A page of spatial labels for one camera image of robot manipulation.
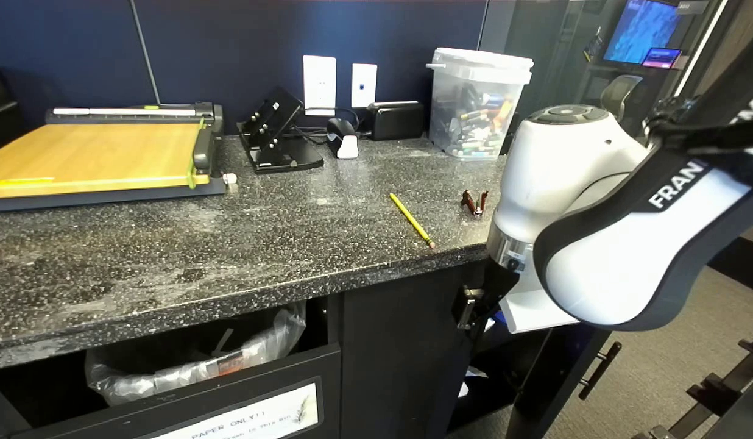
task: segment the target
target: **trash bag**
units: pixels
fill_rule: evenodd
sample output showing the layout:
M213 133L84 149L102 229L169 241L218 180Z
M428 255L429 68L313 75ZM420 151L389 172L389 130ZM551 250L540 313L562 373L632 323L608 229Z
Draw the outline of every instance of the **trash bag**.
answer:
M249 338L230 355L223 355L223 346L231 341L236 333L231 327L218 333L218 345L213 345L216 340L211 335L186 333L179 338L160 338L160 341L150 345L94 349L85 355L85 382L108 405L145 400L283 358L300 341L306 325L306 306L294 306L279 311L270 327Z

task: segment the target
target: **pencil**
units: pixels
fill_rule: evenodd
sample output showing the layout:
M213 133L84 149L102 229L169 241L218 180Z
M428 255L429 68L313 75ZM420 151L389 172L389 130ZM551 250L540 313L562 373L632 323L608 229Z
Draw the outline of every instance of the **pencil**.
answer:
M420 235L420 240L428 241L429 250L434 250L431 238L428 235L428 229L420 225L420 221L403 205L403 201L390 193L392 204L397 205L397 211L403 213L403 217L414 228L414 233Z

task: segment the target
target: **speckled countertop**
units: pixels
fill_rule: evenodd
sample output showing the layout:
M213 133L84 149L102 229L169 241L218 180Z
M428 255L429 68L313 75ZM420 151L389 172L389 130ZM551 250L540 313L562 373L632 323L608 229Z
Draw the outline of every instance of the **speckled countertop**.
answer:
M492 208L476 222L459 199L500 169L363 143L358 161L257 177L228 139L230 196L0 216L0 368L479 261Z

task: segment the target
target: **wooden cutting board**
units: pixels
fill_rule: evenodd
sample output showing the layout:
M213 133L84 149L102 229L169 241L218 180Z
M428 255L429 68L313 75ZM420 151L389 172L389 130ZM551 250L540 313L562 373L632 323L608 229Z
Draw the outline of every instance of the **wooden cutting board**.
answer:
M201 124L46 124L0 149L0 201L207 186Z

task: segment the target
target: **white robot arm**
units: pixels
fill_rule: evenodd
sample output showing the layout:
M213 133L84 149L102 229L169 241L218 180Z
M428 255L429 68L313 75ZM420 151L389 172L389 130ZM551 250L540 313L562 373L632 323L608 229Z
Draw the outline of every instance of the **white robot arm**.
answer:
M502 178L490 256L521 278L500 307L514 335L660 327L748 225L753 123L642 146L604 110L548 107L519 127Z

